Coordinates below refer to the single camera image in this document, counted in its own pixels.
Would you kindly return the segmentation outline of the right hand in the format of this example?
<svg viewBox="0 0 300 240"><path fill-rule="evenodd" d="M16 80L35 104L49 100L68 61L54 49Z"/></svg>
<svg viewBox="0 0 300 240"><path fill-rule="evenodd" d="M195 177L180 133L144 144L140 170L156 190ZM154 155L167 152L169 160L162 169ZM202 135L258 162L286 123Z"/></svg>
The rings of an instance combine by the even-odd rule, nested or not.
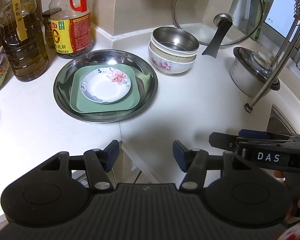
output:
<svg viewBox="0 0 300 240"><path fill-rule="evenodd" d="M292 204L285 221L289 224L300 221L300 173L274 171L274 176L282 179L292 195Z"/></svg>

